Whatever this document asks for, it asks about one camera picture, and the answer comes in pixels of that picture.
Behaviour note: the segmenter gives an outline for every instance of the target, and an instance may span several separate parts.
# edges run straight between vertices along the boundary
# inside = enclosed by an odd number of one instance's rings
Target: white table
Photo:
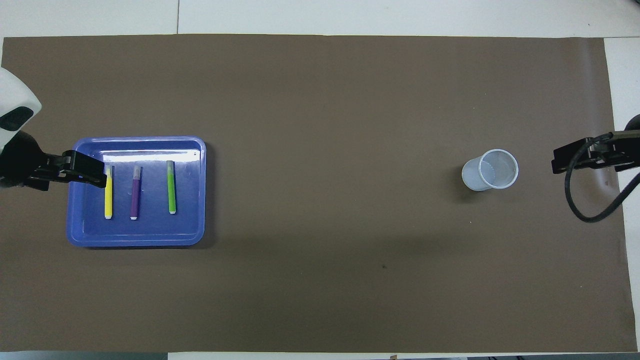
[[[640,4],[633,0],[0,0],[0,44],[4,37],[175,33],[604,37],[615,130],[640,113]],[[620,173],[621,188],[636,173]],[[640,339],[640,191],[625,201],[623,211]],[[324,360],[391,355],[211,352],[169,358]],[[482,355],[507,354],[398,354]]]

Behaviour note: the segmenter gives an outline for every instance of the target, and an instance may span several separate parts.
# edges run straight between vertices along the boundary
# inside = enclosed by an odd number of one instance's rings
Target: marker
[[[137,220],[140,213],[140,172],[141,168],[133,168],[133,184],[131,185],[131,220]]]
[[[107,165],[107,186],[104,188],[104,218],[109,220],[113,216],[113,176],[111,165]]]
[[[169,214],[175,214],[175,174],[171,160],[166,162],[166,189],[169,195]]]

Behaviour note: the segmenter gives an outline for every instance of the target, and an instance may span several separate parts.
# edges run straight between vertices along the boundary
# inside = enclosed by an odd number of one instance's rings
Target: purple marker
[[[140,214],[140,172],[141,168],[133,168],[133,185],[131,185],[131,220],[137,220]]]

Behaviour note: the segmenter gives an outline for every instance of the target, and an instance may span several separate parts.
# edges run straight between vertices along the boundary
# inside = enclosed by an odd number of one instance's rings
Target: cup rim
[[[484,157],[491,154],[492,152],[503,152],[504,154],[507,154],[507,156],[509,156],[509,158],[511,159],[511,161],[513,161],[513,163],[516,165],[516,171],[515,174],[513,175],[513,179],[511,179],[511,181],[504,186],[495,186],[493,184],[490,184],[482,175],[482,172],[480,171],[480,166],[482,165],[482,162],[484,160]],[[489,186],[492,189],[506,189],[509,186],[513,185],[513,183],[515,183],[516,179],[518,179],[518,173],[519,173],[520,167],[518,166],[518,162],[516,160],[516,158],[513,157],[513,155],[511,155],[510,152],[508,152],[507,150],[503,150],[503,149],[491,149],[489,151],[487,151],[486,153],[482,154],[482,156],[480,156],[480,161],[478,161],[478,174],[480,175],[480,179],[483,181],[483,183],[485,183],[487,186]]]

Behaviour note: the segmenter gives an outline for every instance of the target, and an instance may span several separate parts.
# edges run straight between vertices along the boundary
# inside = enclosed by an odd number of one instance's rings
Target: yellow marker
[[[113,177],[111,165],[107,165],[107,186],[104,188],[104,218],[109,220],[113,216]]]

